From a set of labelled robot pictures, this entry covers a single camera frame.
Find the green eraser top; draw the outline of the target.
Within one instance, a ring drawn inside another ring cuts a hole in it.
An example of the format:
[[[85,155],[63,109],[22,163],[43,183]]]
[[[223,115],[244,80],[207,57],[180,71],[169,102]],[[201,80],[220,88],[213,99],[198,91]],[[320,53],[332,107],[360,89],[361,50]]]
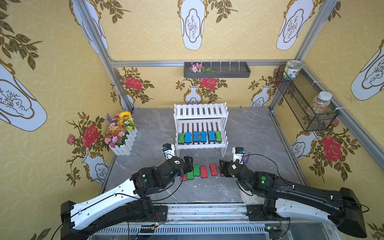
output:
[[[195,178],[195,176],[194,176],[193,172],[187,173],[187,180],[193,180],[194,178]]]
[[[194,177],[199,177],[201,175],[201,166],[196,164],[194,165],[194,171],[193,171]]]

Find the blue eraser bottom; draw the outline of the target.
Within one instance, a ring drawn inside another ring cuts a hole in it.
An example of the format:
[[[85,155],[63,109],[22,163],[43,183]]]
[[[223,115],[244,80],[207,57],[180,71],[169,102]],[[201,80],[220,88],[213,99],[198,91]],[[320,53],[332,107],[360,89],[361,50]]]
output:
[[[200,132],[193,132],[193,142],[194,143],[200,142]]]
[[[207,142],[207,132],[200,132],[200,142],[202,143]]]
[[[215,142],[216,141],[216,132],[215,131],[208,131],[209,141]]]
[[[192,133],[185,133],[185,143],[186,144],[192,143]]]

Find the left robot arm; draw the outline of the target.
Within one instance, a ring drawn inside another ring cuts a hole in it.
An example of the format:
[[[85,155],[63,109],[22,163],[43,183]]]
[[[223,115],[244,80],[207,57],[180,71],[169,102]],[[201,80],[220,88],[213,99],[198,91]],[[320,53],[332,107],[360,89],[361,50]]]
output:
[[[171,157],[158,167],[140,169],[129,179],[93,199],[61,205],[62,240],[86,240],[122,222],[144,220],[154,214],[150,195],[163,192],[177,177],[194,170],[193,158]]]

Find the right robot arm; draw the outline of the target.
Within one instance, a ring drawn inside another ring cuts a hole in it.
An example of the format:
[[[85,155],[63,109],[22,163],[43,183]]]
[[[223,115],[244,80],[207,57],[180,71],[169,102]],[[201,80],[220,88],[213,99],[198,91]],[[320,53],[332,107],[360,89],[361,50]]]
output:
[[[220,172],[245,191],[265,199],[263,213],[281,218],[317,220],[355,238],[366,238],[362,204],[348,188],[329,191],[296,184],[267,172],[254,172],[239,161],[220,161]]]

